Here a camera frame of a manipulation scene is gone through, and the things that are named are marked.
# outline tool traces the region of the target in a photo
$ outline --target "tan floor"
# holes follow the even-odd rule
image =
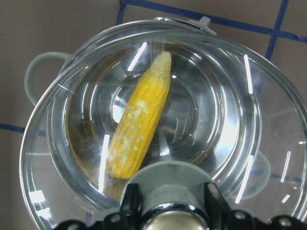
[[[151,0],[244,23],[273,28],[281,0]],[[119,0],[0,0],[0,123],[25,127],[33,109],[24,91],[24,73],[40,53],[72,53],[116,23]],[[290,0],[281,30],[307,35],[307,1]],[[175,16],[128,6],[123,21]],[[265,55],[270,36],[219,24],[211,28]],[[272,63],[280,68],[307,101],[307,44],[278,38]],[[62,62],[43,63],[35,78],[42,94]],[[21,194],[18,160],[22,133],[0,129],[0,229],[35,229]]]

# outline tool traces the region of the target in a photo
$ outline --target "pot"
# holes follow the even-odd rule
[[[60,54],[65,64],[36,104],[21,148],[23,194],[37,225],[94,221],[119,207],[127,180],[101,173],[103,148],[164,50],[172,58],[170,89],[141,168],[189,162],[232,207],[262,220],[304,220],[307,114],[295,88],[272,63],[206,26],[157,18],[115,26],[73,55]],[[59,54],[37,57],[27,71],[33,103],[33,74],[50,55]]]

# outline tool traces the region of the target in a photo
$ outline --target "glass lid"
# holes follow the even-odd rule
[[[39,228],[93,224],[158,161],[197,165],[260,220],[305,219],[306,109],[276,67],[202,31],[102,37],[63,67],[24,134],[21,183]]]

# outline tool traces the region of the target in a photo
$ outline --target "corn on the cob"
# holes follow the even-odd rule
[[[109,147],[110,176],[129,179],[140,168],[165,104],[170,69],[171,54],[163,51],[141,76]]]

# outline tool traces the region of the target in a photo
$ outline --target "corn cob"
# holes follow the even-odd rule
[[[110,176],[129,179],[140,168],[165,104],[170,69],[171,54],[163,51],[141,76],[109,147]]]

